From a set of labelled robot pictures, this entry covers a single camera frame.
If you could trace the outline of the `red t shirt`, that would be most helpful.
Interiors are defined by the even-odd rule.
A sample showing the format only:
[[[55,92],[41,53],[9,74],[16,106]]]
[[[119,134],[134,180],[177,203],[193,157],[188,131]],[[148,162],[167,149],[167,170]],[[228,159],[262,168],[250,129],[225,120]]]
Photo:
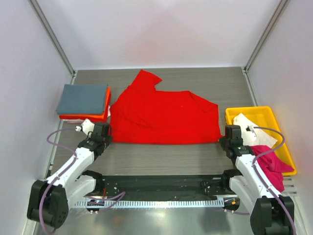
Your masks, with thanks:
[[[191,91],[158,91],[162,80],[140,72],[111,106],[113,142],[214,143],[222,136],[219,107]]]

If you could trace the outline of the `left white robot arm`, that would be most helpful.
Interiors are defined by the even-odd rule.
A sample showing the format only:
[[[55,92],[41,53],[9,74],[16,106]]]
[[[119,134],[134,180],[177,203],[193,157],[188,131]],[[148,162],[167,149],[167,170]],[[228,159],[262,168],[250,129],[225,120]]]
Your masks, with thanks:
[[[61,227],[69,209],[88,194],[100,193],[104,188],[102,174],[87,170],[111,144],[112,127],[105,122],[84,120],[74,128],[86,135],[72,153],[70,159],[54,174],[44,180],[36,180],[30,191],[27,218],[40,223],[47,235]]]

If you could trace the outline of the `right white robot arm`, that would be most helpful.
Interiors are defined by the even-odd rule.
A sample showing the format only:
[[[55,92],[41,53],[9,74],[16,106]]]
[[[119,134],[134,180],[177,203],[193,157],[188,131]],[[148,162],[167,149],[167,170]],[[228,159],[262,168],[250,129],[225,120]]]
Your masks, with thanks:
[[[222,149],[235,165],[223,173],[225,186],[237,194],[250,216],[255,235],[294,235],[294,201],[283,196],[262,171],[251,147],[244,145],[239,125],[226,125],[219,139]]]

